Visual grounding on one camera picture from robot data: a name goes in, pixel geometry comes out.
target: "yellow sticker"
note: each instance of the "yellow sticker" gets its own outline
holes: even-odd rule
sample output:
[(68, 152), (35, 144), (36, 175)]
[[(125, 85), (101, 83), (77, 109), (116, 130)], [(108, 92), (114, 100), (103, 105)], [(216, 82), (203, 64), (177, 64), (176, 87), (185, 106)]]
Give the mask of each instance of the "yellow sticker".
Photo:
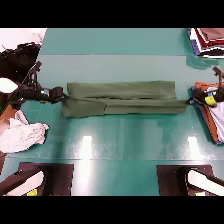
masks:
[(198, 193), (195, 193), (196, 196), (205, 196), (205, 192), (198, 192)]
[(33, 189), (32, 191), (28, 192), (27, 196), (37, 196), (37, 189)]
[(214, 99), (213, 96), (207, 96), (207, 97), (205, 97), (205, 102), (206, 102), (208, 105), (214, 105), (214, 104), (217, 104), (217, 102), (215, 101), (215, 99)]

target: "stack of folded clothes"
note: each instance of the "stack of folded clothes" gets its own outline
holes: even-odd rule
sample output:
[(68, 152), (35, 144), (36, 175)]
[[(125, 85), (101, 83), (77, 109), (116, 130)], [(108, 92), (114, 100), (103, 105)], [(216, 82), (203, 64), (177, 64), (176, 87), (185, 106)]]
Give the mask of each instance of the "stack of folded clothes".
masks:
[[(217, 89), (218, 83), (209, 84), (206, 82), (196, 82), (193, 88), (203, 91), (212, 91)], [(209, 128), (211, 136), (216, 144), (224, 143), (224, 102), (217, 104), (217, 107), (211, 108), (206, 105), (200, 106), (200, 111)]]
[(224, 58), (224, 28), (190, 28), (194, 53), (207, 58)]

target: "olive green garment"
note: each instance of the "olive green garment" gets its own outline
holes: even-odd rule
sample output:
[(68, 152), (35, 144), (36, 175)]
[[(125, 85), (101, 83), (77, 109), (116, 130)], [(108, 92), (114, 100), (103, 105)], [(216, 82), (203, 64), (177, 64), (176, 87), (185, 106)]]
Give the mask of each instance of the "olive green garment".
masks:
[(104, 114), (177, 114), (186, 109), (178, 101), (175, 82), (68, 83), (66, 117)]

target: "table surface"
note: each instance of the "table surface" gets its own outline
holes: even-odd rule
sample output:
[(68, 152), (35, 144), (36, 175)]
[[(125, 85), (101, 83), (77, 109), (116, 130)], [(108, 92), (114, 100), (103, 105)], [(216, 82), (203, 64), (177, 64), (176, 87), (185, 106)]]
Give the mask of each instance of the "table surface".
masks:
[[(196, 81), (217, 82), (223, 60), (193, 55), (186, 29), (48, 29), (38, 60), (43, 87), (68, 82), (172, 80), (178, 99)], [(72, 195), (158, 195), (156, 165), (211, 164), (224, 179), (224, 148), (212, 142), (200, 112), (64, 118), (61, 104), (27, 102), (30, 123), (50, 126), (45, 144), (9, 154), (0, 181), (19, 162), (74, 163)]]

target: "green tabletop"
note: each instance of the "green tabletop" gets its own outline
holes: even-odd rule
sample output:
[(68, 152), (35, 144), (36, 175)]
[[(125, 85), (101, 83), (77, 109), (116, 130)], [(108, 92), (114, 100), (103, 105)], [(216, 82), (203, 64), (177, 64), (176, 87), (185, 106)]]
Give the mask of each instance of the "green tabletop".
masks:
[[(177, 98), (188, 99), (196, 81), (217, 82), (212, 67), (224, 69), (224, 63), (194, 56), (187, 37), (181, 39), (184, 30), (49, 29), (38, 57), (39, 82), (67, 92), (68, 82), (171, 80)], [(21, 161), (74, 163), (72, 195), (158, 195), (158, 164), (211, 164), (224, 178), (224, 148), (213, 143), (193, 106), (177, 115), (82, 119), (66, 119), (61, 104), (27, 102), (22, 110), (31, 123), (50, 129), (45, 144), (7, 156), (0, 180)]]

